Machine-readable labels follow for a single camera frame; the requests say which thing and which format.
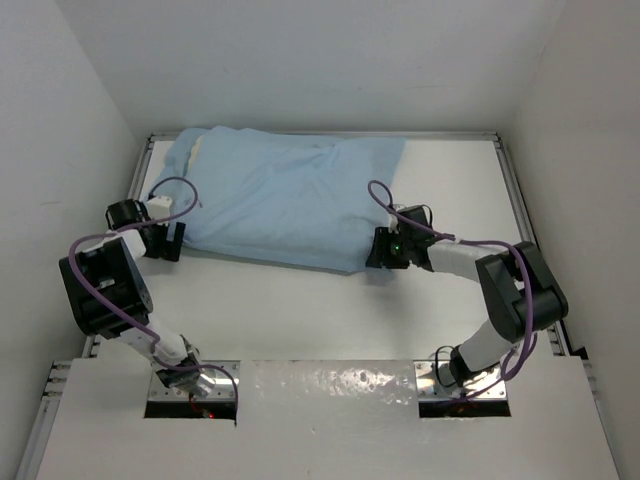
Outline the blue and green pillowcase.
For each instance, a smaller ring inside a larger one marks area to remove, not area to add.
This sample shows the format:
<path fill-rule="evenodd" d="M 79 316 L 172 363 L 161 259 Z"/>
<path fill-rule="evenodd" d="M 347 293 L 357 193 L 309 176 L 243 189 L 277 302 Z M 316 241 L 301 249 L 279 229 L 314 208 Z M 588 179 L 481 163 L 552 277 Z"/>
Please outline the blue and green pillowcase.
<path fill-rule="evenodd" d="M 203 135 L 199 156 L 190 151 Z M 189 128 L 152 181 L 182 217 L 185 246 L 232 257 L 354 273 L 388 222 L 367 186 L 392 183 L 403 137 L 279 135 Z"/>

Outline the cream quilted pillow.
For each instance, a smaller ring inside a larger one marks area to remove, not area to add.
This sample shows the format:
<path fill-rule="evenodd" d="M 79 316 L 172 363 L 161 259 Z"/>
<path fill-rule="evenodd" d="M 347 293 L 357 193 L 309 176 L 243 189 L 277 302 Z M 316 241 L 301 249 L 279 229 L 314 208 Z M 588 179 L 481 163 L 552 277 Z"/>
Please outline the cream quilted pillow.
<path fill-rule="evenodd" d="M 192 165 L 197 160 L 197 158 L 199 156 L 200 149 L 201 149 L 202 140 L 203 140 L 203 135 L 199 136 L 197 138 L 197 140 L 195 141 L 194 145 L 192 146 L 191 151 L 190 151 L 189 160 L 188 160 L 188 168 L 191 168 Z"/>

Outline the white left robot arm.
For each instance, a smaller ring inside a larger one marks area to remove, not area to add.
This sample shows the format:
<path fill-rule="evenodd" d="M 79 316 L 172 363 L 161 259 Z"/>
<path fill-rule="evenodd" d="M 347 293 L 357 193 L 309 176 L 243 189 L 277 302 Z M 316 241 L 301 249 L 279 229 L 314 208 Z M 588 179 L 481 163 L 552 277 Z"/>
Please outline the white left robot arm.
<path fill-rule="evenodd" d="M 143 257 L 176 262 L 186 226 L 171 226 L 172 199 L 151 195 L 107 207 L 107 235 L 84 251 L 59 261 L 70 307 L 80 330 L 116 340 L 146 358 L 168 389 L 195 394 L 198 353 L 153 314 L 148 286 L 137 261 Z"/>

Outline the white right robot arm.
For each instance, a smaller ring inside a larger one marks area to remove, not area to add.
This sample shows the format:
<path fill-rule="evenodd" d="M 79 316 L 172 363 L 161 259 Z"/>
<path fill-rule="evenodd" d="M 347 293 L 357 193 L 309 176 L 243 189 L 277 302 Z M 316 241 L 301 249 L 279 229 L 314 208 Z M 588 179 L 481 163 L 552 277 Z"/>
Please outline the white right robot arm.
<path fill-rule="evenodd" d="M 366 260 L 370 268 L 407 269 L 452 274 L 478 283 L 488 319 L 436 370 L 445 388 L 461 387 L 504 360 L 514 348 L 528 354 L 536 333 L 562 320 L 567 298 L 531 242 L 470 241 L 436 234 L 422 206 L 394 213 L 392 226 L 374 230 Z"/>

